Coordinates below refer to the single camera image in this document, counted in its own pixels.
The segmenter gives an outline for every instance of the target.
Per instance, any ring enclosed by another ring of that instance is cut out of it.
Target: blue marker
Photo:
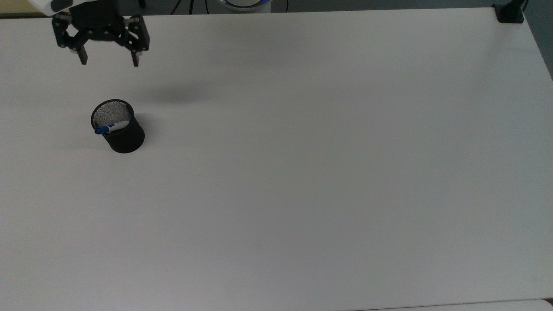
[[[114,124],[98,127],[94,130],[94,132],[98,135],[108,134],[118,129],[125,128],[127,125],[129,125],[129,121],[121,121]]]

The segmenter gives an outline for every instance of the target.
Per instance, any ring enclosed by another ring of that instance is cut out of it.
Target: floor
[[[387,9],[429,9],[491,7],[494,3],[508,0],[288,0],[288,12],[358,11]],[[167,15],[175,8],[178,0],[146,0],[147,7],[141,9],[137,0],[119,0],[124,15]],[[215,0],[195,0],[193,14],[217,13],[219,4]],[[188,14],[190,0],[181,0],[174,14]],[[284,12],[286,0],[273,0],[272,11]],[[545,64],[553,77],[553,1],[529,0],[525,11],[534,38],[540,48]]]

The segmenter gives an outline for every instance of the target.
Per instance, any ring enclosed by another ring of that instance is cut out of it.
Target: black mesh pen holder
[[[108,100],[96,107],[90,122],[94,129],[128,121],[124,128],[103,133],[109,146],[118,153],[129,153],[138,149],[144,142],[144,130],[134,118],[133,107],[123,100]]]

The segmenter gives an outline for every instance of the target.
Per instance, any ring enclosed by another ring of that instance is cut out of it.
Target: black cable
[[[192,15],[193,8],[194,8],[194,0],[190,0],[190,6],[188,7],[188,15]]]
[[[176,9],[179,7],[180,2],[181,2],[181,0],[179,0],[179,1],[176,3],[175,8],[173,9],[173,11],[171,11],[171,14],[169,14],[169,15],[175,14],[175,11],[176,11]]]

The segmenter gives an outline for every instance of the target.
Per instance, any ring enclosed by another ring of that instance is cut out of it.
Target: table surface
[[[553,83],[493,9],[146,17],[140,67],[0,20],[3,310],[553,296]],[[128,101],[131,154],[90,127]]]

